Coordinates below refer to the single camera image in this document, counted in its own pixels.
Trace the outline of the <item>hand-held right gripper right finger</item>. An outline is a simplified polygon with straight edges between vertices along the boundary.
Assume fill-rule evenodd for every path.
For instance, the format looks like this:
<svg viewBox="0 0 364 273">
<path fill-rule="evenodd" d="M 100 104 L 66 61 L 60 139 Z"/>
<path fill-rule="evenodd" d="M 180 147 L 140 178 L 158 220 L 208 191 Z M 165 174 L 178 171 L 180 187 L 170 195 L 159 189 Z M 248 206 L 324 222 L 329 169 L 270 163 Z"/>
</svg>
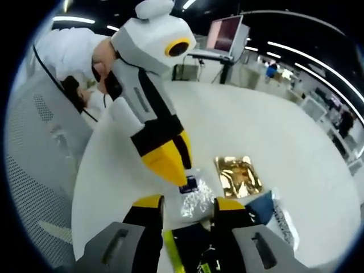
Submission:
<svg viewBox="0 0 364 273">
<path fill-rule="evenodd" d="M 287 242 L 253 223 L 245 206 L 216 197 L 213 240 L 222 272 L 310 272 Z"/>
</svg>

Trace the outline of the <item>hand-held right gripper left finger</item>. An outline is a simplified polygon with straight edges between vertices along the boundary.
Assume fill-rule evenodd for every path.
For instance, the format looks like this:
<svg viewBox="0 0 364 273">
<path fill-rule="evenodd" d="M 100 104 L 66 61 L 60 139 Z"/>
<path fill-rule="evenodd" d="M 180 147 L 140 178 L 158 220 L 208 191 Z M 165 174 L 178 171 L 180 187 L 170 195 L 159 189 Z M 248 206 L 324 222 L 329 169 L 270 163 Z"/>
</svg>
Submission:
<svg viewBox="0 0 364 273">
<path fill-rule="evenodd" d="M 157 272 L 163 245 L 164 196 L 136 200 L 122 222 L 95 235 L 76 262 L 76 272 Z"/>
</svg>

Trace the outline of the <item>person's left hand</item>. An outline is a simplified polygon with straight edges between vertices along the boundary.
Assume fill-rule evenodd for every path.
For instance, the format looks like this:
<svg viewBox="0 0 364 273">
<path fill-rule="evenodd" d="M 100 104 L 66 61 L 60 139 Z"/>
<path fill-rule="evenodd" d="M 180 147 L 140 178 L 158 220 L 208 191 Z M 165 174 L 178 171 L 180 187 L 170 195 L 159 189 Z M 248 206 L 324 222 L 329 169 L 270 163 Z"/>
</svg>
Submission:
<svg viewBox="0 0 364 273">
<path fill-rule="evenodd" d="M 105 80 L 111 72 L 116 59 L 117 54 L 111 44 L 111 38 L 103 39 L 93 50 L 92 72 L 98 82 L 98 90 L 103 94 L 109 94 Z"/>
</svg>

